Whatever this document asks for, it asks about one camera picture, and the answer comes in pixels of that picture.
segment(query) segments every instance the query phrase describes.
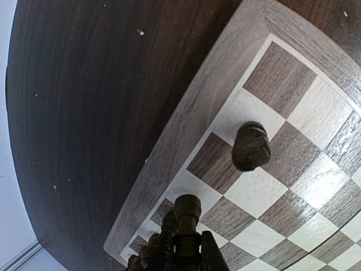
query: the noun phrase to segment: chessboard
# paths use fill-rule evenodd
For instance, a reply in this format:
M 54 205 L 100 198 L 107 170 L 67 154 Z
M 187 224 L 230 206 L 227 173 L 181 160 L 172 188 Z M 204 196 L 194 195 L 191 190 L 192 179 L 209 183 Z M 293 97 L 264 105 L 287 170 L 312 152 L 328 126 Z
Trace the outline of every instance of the chessboard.
M 118 251 L 120 262 L 160 232 L 177 197 L 193 194 L 202 202 L 197 230 L 212 232 L 231 270 L 361 270 L 360 101 L 340 83 L 350 84 L 344 74 L 322 70 L 279 36 L 269 33 L 259 46 L 160 196 L 153 187 L 133 199 L 132 212 L 146 213 L 139 226 L 126 219 L 133 231 Z M 268 164 L 240 172 L 231 150 L 247 121 L 265 127 L 272 155 Z M 142 203 L 146 193 L 153 206 Z M 115 250 L 121 230 L 116 223 L 107 251 Z

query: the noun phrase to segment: white square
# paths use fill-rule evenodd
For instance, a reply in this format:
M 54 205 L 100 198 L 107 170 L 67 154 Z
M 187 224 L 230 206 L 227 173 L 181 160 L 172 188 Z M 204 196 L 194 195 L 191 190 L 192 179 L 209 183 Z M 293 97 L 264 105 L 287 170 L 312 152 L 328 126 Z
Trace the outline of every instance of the white square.
M 349 179 L 334 161 L 322 153 L 290 189 L 320 210 Z
M 273 266 L 266 264 L 264 261 L 257 259 L 246 265 L 239 271 L 277 271 Z
M 357 183 L 358 186 L 361 187 L 361 168 L 359 168 L 355 174 L 352 176 L 352 180 Z
M 295 243 L 305 251 L 310 252 L 327 238 L 334 234 L 338 227 L 333 225 L 327 218 L 317 213 L 302 227 L 296 230 L 288 240 Z
M 161 233 L 161 231 L 162 229 L 160 226 L 149 219 L 143 223 L 143 225 L 138 230 L 138 234 L 135 236 L 139 235 L 144 240 L 148 241 L 154 233 Z
M 317 77 L 288 122 L 324 150 L 352 111 L 336 91 Z
M 165 197 L 173 203 L 177 197 L 184 194 L 197 196 L 202 204 L 201 217 L 203 217 L 203 215 L 206 214 L 222 197 L 218 191 L 187 170 L 185 170 L 178 179 L 174 179 L 164 193 Z
M 121 256 L 126 262 L 128 262 L 128 259 L 131 255 L 138 255 L 138 253 L 136 253 L 130 247 L 125 247 L 119 256 Z
M 259 220 L 256 220 L 233 238 L 231 243 L 239 246 L 255 257 L 260 257 L 284 239 L 284 236 L 272 230 Z
M 326 264 L 311 255 L 307 255 L 301 261 L 287 268 L 287 271 L 318 271 Z
M 287 187 L 262 168 L 244 172 L 224 197 L 255 218 L 259 218 L 281 196 Z
M 233 146 L 242 124 L 257 121 L 265 128 L 269 140 L 285 123 L 285 119 L 271 107 L 243 88 L 235 89 L 215 119 L 213 132 Z
M 207 226 L 203 225 L 202 223 L 198 223 L 198 225 L 197 225 L 198 233 L 202 234 L 202 231 L 206 231 L 206 230 L 208 230 L 212 233 L 214 240 L 217 243 L 219 248 L 223 247 L 226 243 L 228 243 L 228 240 L 226 238 L 220 236 L 218 233 L 209 229 Z
M 339 257 L 331 261 L 328 265 L 338 271 L 346 271 L 350 267 L 361 261 L 361 247 L 354 244 Z
M 352 241 L 357 243 L 361 240 L 361 212 L 352 218 L 341 231 Z

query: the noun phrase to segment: dark wooden surface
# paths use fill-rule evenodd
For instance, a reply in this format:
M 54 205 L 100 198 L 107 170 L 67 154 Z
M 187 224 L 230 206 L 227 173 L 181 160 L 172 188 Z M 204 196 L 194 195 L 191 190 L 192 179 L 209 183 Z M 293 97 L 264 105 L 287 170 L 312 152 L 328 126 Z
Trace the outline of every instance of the dark wooden surface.
M 14 162 L 37 237 L 70 271 L 121 270 L 105 238 L 239 2 L 19 0 L 7 75 Z M 361 63 L 361 3 L 281 2 Z

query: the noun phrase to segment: inlaid wood board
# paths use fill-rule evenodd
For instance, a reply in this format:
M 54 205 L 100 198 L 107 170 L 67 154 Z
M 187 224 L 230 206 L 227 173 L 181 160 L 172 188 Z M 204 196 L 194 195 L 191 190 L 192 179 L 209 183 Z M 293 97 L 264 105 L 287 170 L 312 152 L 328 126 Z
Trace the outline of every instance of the inlaid wood board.
M 273 0 L 244 1 L 144 165 L 104 249 L 126 264 L 182 194 L 202 201 L 231 270 L 360 270 L 361 68 Z M 241 173 L 236 131 L 258 121 L 271 161 Z

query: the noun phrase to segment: wood grain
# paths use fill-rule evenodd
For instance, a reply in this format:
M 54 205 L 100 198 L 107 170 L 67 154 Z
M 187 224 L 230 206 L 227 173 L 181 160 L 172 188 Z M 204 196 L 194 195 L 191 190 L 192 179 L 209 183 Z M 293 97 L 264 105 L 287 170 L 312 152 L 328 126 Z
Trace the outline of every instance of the wood grain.
M 130 248 L 134 250 L 136 253 L 139 253 L 141 247 L 147 246 L 148 242 L 144 240 L 142 237 L 137 236 L 135 237 L 134 241 L 130 244 Z
M 226 198 L 222 198 L 204 215 L 201 223 L 232 240 L 256 219 Z
M 278 0 L 334 40 L 361 64 L 361 2 L 358 0 Z
M 354 242 L 350 238 L 348 238 L 342 232 L 338 231 L 326 242 L 313 250 L 311 255 L 328 264 L 353 245 Z
M 174 204 L 169 200 L 164 199 L 156 212 L 152 215 L 151 220 L 154 221 L 158 226 L 162 227 L 164 216 L 173 208 Z
M 361 167 L 361 117 L 353 112 L 325 149 L 349 176 Z
M 361 261 L 359 261 L 357 264 L 349 268 L 347 271 L 360 271 L 361 270 Z
M 285 119 L 316 78 L 316 74 L 274 42 L 243 86 Z
M 262 168 L 285 186 L 292 186 L 320 155 L 307 137 L 285 122 L 270 142 L 271 160 Z
M 122 269 L 104 241 L 240 1 L 18 0 L 12 153 L 36 236 L 68 270 Z
M 279 270 L 283 270 L 305 255 L 307 255 L 306 251 L 285 239 L 259 259 Z
M 113 257 L 119 258 L 266 40 L 261 7 L 251 0 L 245 6 L 249 12 L 235 14 L 224 29 L 138 176 L 104 245 Z
M 324 267 L 322 267 L 319 271 L 337 271 L 335 268 L 332 268 L 329 265 L 326 265 Z
M 221 194 L 224 194 L 242 174 L 233 165 L 232 147 L 213 133 L 187 169 Z
M 289 237 L 315 214 L 316 210 L 289 190 L 259 220 Z
M 326 34 L 294 11 L 276 0 L 259 1 L 263 3 L 270 32 L 307 57 L 361 106 L 361 67 Z
M 239 270 L 256 259 L 232 243 L 225 244 L 221 248 L 221 253 L 230 270 Z
M 321 210 L 320 213 L 339 228 L 361 210 L 361 189 L 350 180 Z
M 352 111 L 328 83 L 317 77 L 287 121 L 324 150 Z

